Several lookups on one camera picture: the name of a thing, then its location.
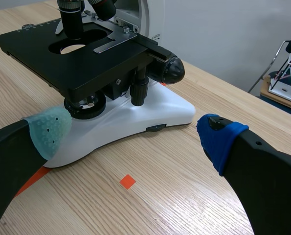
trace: white microscope base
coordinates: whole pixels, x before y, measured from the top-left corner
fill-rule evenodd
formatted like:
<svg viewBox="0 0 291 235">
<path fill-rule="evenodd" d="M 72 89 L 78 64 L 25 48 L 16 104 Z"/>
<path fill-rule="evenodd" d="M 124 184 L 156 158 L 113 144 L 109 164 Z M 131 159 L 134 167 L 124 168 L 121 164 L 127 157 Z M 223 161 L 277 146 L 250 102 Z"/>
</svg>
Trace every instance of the white microscope base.
<svg viewBox="0 0 291 235">
<path fill-rule="evenodd" d="M 122 96 L 108 100 L 105 111 L 90 120 L 72 120 L 71 131 L 60 149 L 45 167 L 56 168 L 70 164 L 93 150 L 110 142 L 145 132 L 148 127 L 166 124 L 190 124 L 195 107 L 159 83 L 148 88 L 141 107 L 131 104 L 131 98 Z"/>
</svg>

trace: black stage plate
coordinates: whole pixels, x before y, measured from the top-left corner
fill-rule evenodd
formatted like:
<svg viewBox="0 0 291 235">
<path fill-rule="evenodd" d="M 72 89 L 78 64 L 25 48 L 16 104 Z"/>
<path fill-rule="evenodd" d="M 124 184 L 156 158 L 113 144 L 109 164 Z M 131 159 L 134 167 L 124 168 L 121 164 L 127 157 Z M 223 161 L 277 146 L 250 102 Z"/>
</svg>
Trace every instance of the black stage plate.
<svg viewBox="0 0 291 235">
<path fill-rule="evenodd" d="M 60 48 L 69 46 L 71 41 L 64 32 L 55 34 L 58 22 L 59 19 L 2 34 L 0 47 L 71 102 L 84 99 L 119 75 L 153 60 L 145 53 L 147 48 L 134 40 L 95 53 L 95 48 L 111 41 L 107 38 L 111 31 L 94 23 L 84 25 L 86 37 L 76 43 L 82 42 L 85 47 L 60 54 Z"/>
</svg>

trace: wood grain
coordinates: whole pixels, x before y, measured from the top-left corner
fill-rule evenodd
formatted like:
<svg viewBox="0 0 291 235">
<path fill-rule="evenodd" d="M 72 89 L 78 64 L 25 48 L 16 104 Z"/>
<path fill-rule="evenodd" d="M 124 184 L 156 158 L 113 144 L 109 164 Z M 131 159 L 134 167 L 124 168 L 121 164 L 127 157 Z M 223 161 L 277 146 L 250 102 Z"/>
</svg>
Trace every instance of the wood grain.
<svg viewBox="0 0 291 235">
<path fill-rule="evenodd" d="M 59 17 L 54 1 L 0 11 L 0 34 Z M 204 155 L 196 121 L 217 113 L 291 154 L 291 115 L 185 63 L 171 90 L 197 108 L 194 122 L 129 137 L 51 171 L 16 197 L 0 235 L 251 235 L 228 183 Z M 63 98 L 0 50 L 0 128 Z M 125 190 L 119 181 L 136 183 Z"/>
</svg>

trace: objective lens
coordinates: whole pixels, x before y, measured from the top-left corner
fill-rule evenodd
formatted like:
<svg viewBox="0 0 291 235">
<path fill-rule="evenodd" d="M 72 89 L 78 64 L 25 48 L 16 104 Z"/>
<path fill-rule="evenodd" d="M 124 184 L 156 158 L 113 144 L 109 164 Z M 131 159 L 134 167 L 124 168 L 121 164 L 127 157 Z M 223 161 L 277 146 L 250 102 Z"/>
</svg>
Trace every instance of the objective lens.
<svg viewBox="0 0 291 235">
<path fill-rule="evenodd" d="M 115 0 L 88 0 L 98 18 L 108 21 L 116 15 Z"/>
<path fill-rule="evenodd" d="M 61 12 L 64 32 L 69 39 L 80 39 L 83 34 L 82 8 L 83 0 L 57 0 Z"/>
</svg>

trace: teal gripper pad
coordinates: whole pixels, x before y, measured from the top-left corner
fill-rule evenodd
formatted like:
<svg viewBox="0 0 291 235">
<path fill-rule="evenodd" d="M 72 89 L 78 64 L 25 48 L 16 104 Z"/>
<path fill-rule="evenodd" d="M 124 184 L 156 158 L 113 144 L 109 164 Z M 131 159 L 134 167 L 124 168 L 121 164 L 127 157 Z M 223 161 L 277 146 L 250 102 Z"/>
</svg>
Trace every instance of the teal gripper pad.
<svg viewBox="0 0 291 235">
<path fill-rule="evenodd" d="M 56 106 L 23 119 L 29 123 L 30 137 L 40 155 L 51 160 L 71 129 L 70 113 Z"/>
</svg>

